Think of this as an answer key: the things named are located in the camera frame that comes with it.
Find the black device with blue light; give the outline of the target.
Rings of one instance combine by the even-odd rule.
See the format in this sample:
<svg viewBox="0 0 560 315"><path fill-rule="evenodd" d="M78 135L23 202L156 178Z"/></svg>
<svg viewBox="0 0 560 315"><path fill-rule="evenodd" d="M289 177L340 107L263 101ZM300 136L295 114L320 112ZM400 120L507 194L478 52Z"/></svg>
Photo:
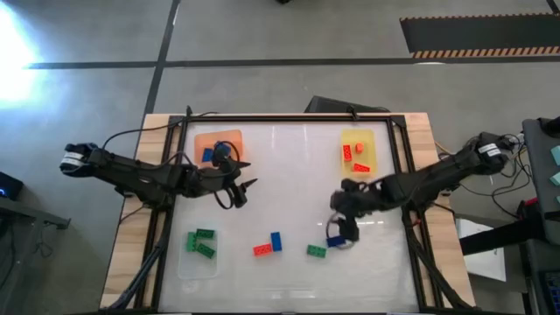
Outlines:
<svg viewBox="0 0 560 315"><path fill-rule="evenodd" d="M9 200L18 200L24 184L19 179L0 171L0 197Z"/></svg>

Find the black flat equipment box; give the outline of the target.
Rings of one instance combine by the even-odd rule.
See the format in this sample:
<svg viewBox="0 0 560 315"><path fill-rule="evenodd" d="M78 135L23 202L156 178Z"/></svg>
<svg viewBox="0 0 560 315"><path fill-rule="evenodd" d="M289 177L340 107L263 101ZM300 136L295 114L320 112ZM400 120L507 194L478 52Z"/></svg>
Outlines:
<svg viewBox="0 0 560 315"><path fill-rule="evenodd" d="M314 95L307 107L305 113L389 113L390 110L384 107L369 107L357 103L326 98Z"/></svg>

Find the orange translucent plastic bin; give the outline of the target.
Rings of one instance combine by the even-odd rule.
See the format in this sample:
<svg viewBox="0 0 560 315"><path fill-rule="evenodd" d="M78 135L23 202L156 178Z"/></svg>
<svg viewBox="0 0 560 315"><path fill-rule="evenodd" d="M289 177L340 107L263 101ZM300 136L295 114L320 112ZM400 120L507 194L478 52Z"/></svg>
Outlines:
<svg viewBox="0 0 560 315"><path fill-rule="evenodd" d="M194 152L194 162L199 167L207 167L212 165L211 162L202 163L201 158L203 150L205 148L214 149L214 145L218 142L224 142L230 145L232 143L240 154L240 158L243 158L243 141L242 132L239 129L231 129L210 133L199 133L194 137L193 142L193 152Z"/></svg>

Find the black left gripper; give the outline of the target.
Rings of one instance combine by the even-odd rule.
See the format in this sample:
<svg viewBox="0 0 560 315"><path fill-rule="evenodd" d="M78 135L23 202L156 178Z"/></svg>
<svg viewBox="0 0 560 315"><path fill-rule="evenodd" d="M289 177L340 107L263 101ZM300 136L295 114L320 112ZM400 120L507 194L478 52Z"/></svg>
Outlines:
<svg viewBox="0 0 560 315"><path fill-rule="evenodd" d="M242 175L242 169L248 166L251 163L233 160L231 157L218 161L215 167L200 168L196 164L190 164L190 197L199 198L212 194L223 209L243 207L248 201L246 192L257 179L239 185L235 181ZM229 197L229 206L221 201L218 196L220 191L224 191Z"/></svg>

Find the black hazard-striped floor mat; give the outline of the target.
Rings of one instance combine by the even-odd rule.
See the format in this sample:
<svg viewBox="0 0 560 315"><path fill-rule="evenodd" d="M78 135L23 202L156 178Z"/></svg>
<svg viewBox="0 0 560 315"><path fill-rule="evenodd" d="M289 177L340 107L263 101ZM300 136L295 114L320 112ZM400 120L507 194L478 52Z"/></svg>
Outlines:
<svg viewBox="0 0 560 315"><path fill-rule="evenodd" d="M415 59L560 54L560 14L402 17L399 22Z"/></svg>

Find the black bar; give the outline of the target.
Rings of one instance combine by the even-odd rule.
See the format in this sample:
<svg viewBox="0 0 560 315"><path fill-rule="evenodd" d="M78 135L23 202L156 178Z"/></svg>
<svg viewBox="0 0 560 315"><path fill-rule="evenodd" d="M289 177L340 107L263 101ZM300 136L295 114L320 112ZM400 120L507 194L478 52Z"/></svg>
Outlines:
<svg viewBox="0 0 560 315"><path fill-rule="evenodd" d="M472 234L459 240L464 256L525 242L532 238L531 223L519 220L502 227Z"/></svg>

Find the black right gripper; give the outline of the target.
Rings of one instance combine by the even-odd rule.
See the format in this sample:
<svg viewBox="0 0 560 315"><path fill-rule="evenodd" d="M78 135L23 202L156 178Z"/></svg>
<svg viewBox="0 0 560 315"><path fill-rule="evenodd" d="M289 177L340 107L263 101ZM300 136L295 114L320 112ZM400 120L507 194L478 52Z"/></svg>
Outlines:
<svg viewBox="0 0 560 315"><path fill-rule="evenodd" d="M330 208L334 214L328 223L338 226L339 235L345 241L357 242L360 239L357 219L385 210L381 181L366 183L349 178L343 179L341 189L330 197Z"/></svg>

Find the yellow translucent plastic bin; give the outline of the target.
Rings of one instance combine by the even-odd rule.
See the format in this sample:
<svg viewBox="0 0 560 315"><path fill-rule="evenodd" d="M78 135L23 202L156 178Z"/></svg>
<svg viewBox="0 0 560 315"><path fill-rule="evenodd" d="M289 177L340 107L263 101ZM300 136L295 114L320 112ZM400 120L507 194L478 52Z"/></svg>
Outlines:
<svg viewBox="0 0 560 315"><path fill-rule="evenodd" d="M341 174L343 178L370 179L377 173L377 158L375 150L375 136L371 129L343 129L341 133ZM364 144L364 151L357 153L355 145ZM345 162L343 159L342 145L350 144L353 160ZM353 172L354 163L368 165L371 172Z"/></svg>

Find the white paper sheet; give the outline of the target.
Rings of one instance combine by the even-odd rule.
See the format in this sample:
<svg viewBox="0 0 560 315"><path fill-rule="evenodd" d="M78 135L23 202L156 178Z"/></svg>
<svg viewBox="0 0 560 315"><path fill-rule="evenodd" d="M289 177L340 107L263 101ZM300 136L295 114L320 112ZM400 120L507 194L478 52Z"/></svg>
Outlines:
<svg viewBox="0 0 560 315"><path fill-rule="evenodd" d="M491 227L466 219L456 219L460 238L492 230ZM478 254L465 255L465 266L469 274L506 282L507 273L503 248L495 248Z"/></svg>

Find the black metal table frame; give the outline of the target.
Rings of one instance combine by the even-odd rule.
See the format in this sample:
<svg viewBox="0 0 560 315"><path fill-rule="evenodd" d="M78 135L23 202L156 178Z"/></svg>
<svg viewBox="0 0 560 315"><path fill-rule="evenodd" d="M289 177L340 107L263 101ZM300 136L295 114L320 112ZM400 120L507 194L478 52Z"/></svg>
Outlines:
<svg viewBox="0 0 560 315"><path fill-rule="evenodd" d="M349 114L246 114L249 119L273 123L349 123ZM395 145L398 153L410 156L402 167L425 167L438 160L438 153L443 148L434 140L429 117L426 113L362 113L359 117L387 118L393 123L395 133L402 136ZM179 127L168 131L164 126L180 119L180 114L148 114L143 120L146 131L140 133L136 145L135 157L148 162L158 162L179 150L180 137L184 132ZM437 199L425 213L422 226L416 227L416 238L430 242L432 260L445 277L449 285L469 305L474 305L473 289L466 271L466 265L459 245L459 237L454 227L450 209L450 200L445 196ZM146 209L140 212L140 218L117 229L115 244L106 276L99 307L110 306L122 294L129 281L141 267L145 256L152 250L155 233L161 230L164 213L150 214Z"/></svg>

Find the clear plastic bin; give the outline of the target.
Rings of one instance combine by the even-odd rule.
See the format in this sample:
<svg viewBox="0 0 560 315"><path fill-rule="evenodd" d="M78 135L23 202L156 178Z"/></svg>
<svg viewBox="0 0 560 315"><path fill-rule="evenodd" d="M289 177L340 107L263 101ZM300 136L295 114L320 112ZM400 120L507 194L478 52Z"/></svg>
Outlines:
<svg viewBox="0 0 560 315"><path fill-rule="evenodd" d="M213 238L201 238L194 241L194 247L200 243L214 251L213 257L209 258L194 249L189 251L187 245L189 238L193 238L199 229L212 230ZM221 235L218 226L209 222L202 221L196 223L187 223L182 227L179 234L178 243L178 278L184 281L200 280L216 277L219 273L220 265L220 242Z"/></svg>

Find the grey side table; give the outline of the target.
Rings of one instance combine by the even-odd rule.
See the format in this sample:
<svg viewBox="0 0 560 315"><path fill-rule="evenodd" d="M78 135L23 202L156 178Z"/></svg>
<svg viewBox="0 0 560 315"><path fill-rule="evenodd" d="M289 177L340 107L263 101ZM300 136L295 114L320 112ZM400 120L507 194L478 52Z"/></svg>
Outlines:
<svg viewBox="0 0 560 315"><path fill-rule="evenodd" d="M541 208L544 234L548 242L560 246L560 186L550 178L560 172L550 150L560 145L560 137L547 135L535 119L522 122L536 196Z"/></svg>

